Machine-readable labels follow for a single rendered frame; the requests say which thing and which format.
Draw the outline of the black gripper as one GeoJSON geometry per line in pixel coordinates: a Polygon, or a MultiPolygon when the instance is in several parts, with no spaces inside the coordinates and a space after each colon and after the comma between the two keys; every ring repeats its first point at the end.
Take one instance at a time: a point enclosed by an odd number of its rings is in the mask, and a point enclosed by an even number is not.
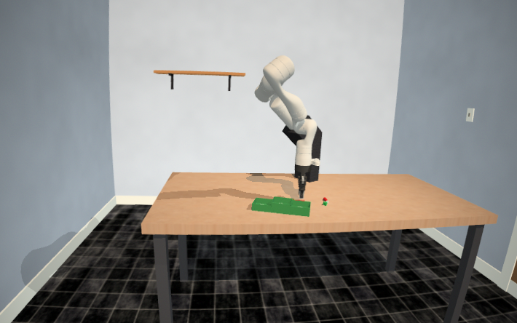
{"type": "Polygon", "coordinates": [[[299,172],[298,174],[298,184],[299,184],[299,198],[304,198],[305,185],[307,180],[307,175],[305,178],[305,173],[311,171],[311,165],[309,166],[301,166],[295,164],[295,171],[299,172]]]}

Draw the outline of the green bins with labels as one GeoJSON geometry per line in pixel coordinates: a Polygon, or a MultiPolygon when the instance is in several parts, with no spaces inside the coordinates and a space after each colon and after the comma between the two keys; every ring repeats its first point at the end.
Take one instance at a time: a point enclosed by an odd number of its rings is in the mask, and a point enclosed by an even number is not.
{"type": "Polygon", "coordinates": [[[260,212],[272,212],[286,215],[299,215],[309,217],[310,208],[307,207],[309,207],[310,205],[311,202],[292,200],[292,198],[274,196],[273,199],[255,198],[255,200],[252,203],[252,210],[260,212]]]}

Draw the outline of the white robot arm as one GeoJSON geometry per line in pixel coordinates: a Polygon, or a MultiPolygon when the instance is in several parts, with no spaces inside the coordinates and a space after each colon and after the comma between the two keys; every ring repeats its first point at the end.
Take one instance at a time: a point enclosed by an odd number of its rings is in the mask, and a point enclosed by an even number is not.
{"type": "Polygon", "coordinates": [[[294,71],[294,64],[289,57],[285,55],[276,57],[264,67],[264,76],[255,90],[255,96],[265,103],[269,98],[269,107],[285,125],[298,134],[306,135],[303,140],[298,140],[296,143],[295,164],[320,166],[319,159],[312,159],[312,142],[317,124],[313,119],[306,119],[307,111],[301,99],[285,91],[281,86],[292,77],[294,71]]]}

